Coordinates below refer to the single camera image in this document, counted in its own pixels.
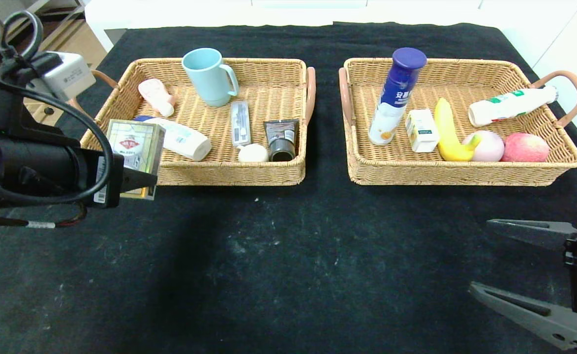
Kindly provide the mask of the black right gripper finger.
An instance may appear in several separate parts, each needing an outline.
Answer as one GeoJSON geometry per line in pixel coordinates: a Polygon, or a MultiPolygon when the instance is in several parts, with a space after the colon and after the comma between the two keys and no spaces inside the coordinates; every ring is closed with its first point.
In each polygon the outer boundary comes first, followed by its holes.
{"type": "Polygon", "coordinates": [[[577,348],[577,313],[568,307],[535,300],[478,282],[470,294],[486,307],[566,351],[577,348]]]}
{"type": "Polygon", "coordinates": [[[577,240],[577,229],[568,222],[490,219],[486,226],[500,236],[551,251],[561,251],[577,240]]]}

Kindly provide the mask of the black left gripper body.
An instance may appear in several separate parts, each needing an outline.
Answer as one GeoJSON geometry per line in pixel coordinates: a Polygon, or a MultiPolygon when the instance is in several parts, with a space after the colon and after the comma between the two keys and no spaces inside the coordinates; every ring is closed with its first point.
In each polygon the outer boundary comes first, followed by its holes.
{"type": "Polygon", "coordinates": [[[106,161],[104,152],[80,147],[37,144],[25,163],[25,194],[38,203],[84,202],[99,208],[115,207],[110,201],[110,184],[120,185],[121,157],[106,161]]]}

